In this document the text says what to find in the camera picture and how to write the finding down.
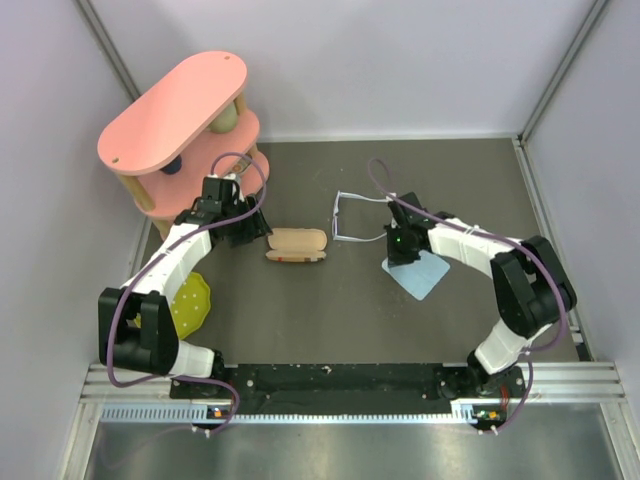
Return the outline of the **light blue cleaning cloth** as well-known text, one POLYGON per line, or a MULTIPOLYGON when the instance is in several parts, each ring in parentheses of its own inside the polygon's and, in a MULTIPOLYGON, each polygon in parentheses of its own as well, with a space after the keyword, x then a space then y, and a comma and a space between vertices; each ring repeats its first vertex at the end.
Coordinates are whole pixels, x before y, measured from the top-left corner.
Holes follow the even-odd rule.
POLYGON ((417 301, 423 301, 450 270, 445 260, 426 251, 421 251, 420 258, 411 264, 391 266, 385 259, 381 267, 417 301))

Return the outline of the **plaid glasses case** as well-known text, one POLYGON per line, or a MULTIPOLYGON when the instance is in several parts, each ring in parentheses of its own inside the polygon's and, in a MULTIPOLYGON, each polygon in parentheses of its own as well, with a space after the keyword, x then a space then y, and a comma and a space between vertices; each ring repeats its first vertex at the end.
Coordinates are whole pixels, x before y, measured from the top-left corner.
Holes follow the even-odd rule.
POLYGON ((326 258, 327 236, 315 228, 274 228, 266 258, 275 262, 315 263, 326 258))

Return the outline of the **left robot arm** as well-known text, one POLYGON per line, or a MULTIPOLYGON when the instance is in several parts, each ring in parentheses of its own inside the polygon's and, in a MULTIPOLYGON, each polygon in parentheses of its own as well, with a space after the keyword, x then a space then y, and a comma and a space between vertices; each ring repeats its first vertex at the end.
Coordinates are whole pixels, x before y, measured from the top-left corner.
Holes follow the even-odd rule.
POLYGON ((221 354, 181 340, 171 305, 194 267, 221 241, 231 247, 271 233, 261 200, 241 192, 239 179, 209 175, 202 193, 180 213, 161 247, 142 269, 98 299, 99 359, 114 384, 116 368, 154 376, 192 377, 205 396, 226 387, 221 354))

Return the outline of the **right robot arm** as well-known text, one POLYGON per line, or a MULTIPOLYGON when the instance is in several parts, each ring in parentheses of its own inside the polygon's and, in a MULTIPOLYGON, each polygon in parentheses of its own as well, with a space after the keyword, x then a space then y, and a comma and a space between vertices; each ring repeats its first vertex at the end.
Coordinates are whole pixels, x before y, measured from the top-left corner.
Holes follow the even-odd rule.
POLYGON ((448 399, 487 396, 498 389, 519 358, 535 350, 535 340, 565 323, 577 294, 550 241, 501 237, 446 212, 431 214, 414 193, 389 196, 392 221, 386 225, 391 271, 416 264, 425 254, 448 257, 490 278, 499 319, 467 357, 459 373, 439 380, 448 399))

